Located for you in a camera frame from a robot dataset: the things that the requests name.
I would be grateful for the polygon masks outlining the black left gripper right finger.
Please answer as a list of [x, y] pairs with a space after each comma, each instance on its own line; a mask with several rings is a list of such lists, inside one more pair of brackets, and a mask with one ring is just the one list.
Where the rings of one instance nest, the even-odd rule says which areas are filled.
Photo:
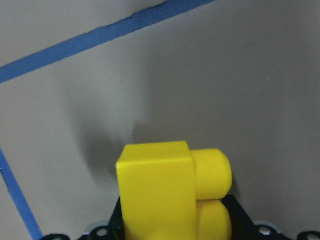
[[222, 199], [227, 208], [232, 226], [232, 240], [254, 240], [255, 224], [242, 208], [234, 195], [227, 195]]

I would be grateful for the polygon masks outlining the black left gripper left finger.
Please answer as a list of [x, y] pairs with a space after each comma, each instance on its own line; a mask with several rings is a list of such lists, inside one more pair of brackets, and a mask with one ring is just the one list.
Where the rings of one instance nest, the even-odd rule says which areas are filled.
[[116, 240], [125, 240], [125, 227], [120, 198], [117, 200], [108, 226]]

